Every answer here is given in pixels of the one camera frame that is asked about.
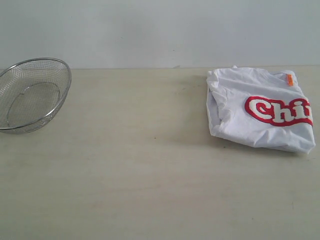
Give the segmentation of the white t-shirt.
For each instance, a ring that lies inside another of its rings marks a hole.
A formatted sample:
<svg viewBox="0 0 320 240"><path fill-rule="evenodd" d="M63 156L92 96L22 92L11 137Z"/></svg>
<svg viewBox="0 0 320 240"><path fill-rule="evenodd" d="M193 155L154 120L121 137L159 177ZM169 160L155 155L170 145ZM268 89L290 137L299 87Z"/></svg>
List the white t-shirt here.
<svg viewBox="0 0 320 240"><path fill-rule="evenodd" d="M293 153L315 147L312 108L293 71L218 68L207 73L206 83L212 136Z"/></svg>

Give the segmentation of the metal mesh basket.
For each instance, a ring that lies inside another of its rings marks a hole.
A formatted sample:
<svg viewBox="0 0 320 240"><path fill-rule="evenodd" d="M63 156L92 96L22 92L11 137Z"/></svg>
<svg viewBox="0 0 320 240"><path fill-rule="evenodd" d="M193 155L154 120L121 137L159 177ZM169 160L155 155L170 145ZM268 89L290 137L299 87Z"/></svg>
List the metal mesh basket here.
<svg viewBox="0 0 320 240"><path fill-rule="evenodd" d="M0 131L25 134L48 124L63 106L72 83L69 65L57 58L18 62L0 73Z"/></svg>

